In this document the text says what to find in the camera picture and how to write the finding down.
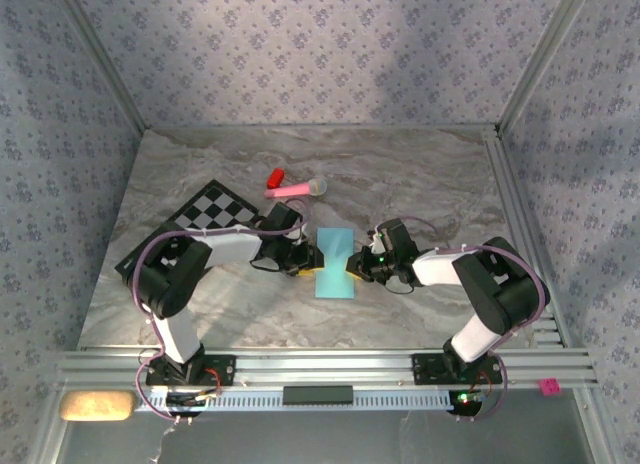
gray marble surface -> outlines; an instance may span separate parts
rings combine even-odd
[[[317,175],[325,195],[312,200],[318,226],[355,229],[356,247],[383,219],[431,220],[452,245],[508,237],[496,184],[477,133],[425,129],[220,128],[147,131],[122,203],[79,346],[155,343],[113,269],[157,225],[211,179],[266,211],[274,167],[288,182]],[[439,243],[407,223],[420,247]],[[265,273],[246,264],[214,268],[190,303],[205,346],[440,347],[473,314],[461,288],[393,295],[356,282],[354,300],[316,299],[314,279]],[[529,346],[521,334],[512,347]]]

black bar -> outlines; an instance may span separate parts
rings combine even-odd
[[[290,386],[282,393],[285,406],[353,404],[352,386]]]

blue block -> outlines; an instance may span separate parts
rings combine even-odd
[[[317,245],[324,254],[324,269],[316,271],[316,297],[353,299],[354,279],[345,270],[347,259],[353,255],[353,229],[320,227]]]

aluminum frame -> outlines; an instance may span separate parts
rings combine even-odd
[[[500,117],[500,132],[507,134],[516,124],[518,117],[531,98],[551,59],[555,56],[574,19],[582,9],[585,0],[560,0],[546,30],[540,37],[527,67],[516,84],[509,102]]]
[[[548,256],[536,244],[534,239],[535,217],[525,205],[525,191],[520,181],[516,178],[514,165],[509,153],[504,148],[504,143],[498,137],[495,129],[487,126],[482,135],[485,141],[489,163],[496,176],[496,182],[502,206],[509,226],[514,247],[524,259],[536,270],[549,288],[551,302],[543,314],[552,316],[557,324],[557,332],[560,345],[572,348],[576,345],[564,316],[558,307],[557,293],[548,279],[551,275],[551,262]],[[540,323],[534,323],[534,337],[538,343],[538,330]],[[591,452],[597,463],[624,462],[625,457],[622,446],[618,441],[612,420],[606,410],[602,392],[599,389],[574,389],[574,398],[578,405],[582,424],[589,441]]]
[[[153,352],[148,347],[112,347],[65,353],[58,367],[57,382],[43,408],[28,462],[35,464],[57,461],[67,429],[67,422],[58,414],[60,400],[65,392],[133,390],[133,380],[140,366],[140,359]],[[375,395],[389,397],[415,397],[419,394],[433,396],[437,391],[465,389],[466,386],[413,384],[411,355],[439,352],[441,351],[434,349],[227,349],[210,350],[208,353],[232,353],[237,356],[234,385],[224,390],[227,397],[242,398],[256,392],[281,394],[285,385],[301,383],[348,384],[353,386],[356,395],[359,391],[363,395],[375,391]],[[505,349],[500,351],[500,356],[509,370],[509,386],[513,390],[536,388],[539,379],[549,376],[556,377],[565,389],[589,389],[597,386],[586,349]],[[158,397],[159,392],[162,391],[154,389],[150,394]],[[146,410],[148,409],[142,403],[138,403],[136,412]],[[235,410],[246,411],[246,408],[238,406]],[[269,410],[277,412],[282,409]]]
[[[80,0],[58,0],[58,3],[63,14],[66,14],[71,28],[76,33],[76,37],[93,61],[96,71],[102,74],[104,82],[118,103],[124,118],[138,138],[142,138],[148,126],[145,124],[142,114],[138,110],[127,86],[120,78],[120,74],[107,49],[98,38],[96,30],[91,24],[91,19],[83,9]]]

wall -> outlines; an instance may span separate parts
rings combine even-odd
[[[53,0],[0,0],[0,462],[80,334],[137,145]]]
[[[497,122],[558,0],[82,0],[150,127]]]
[[[587,0],[507,144],[630,462],[640,462],[640,0]]]

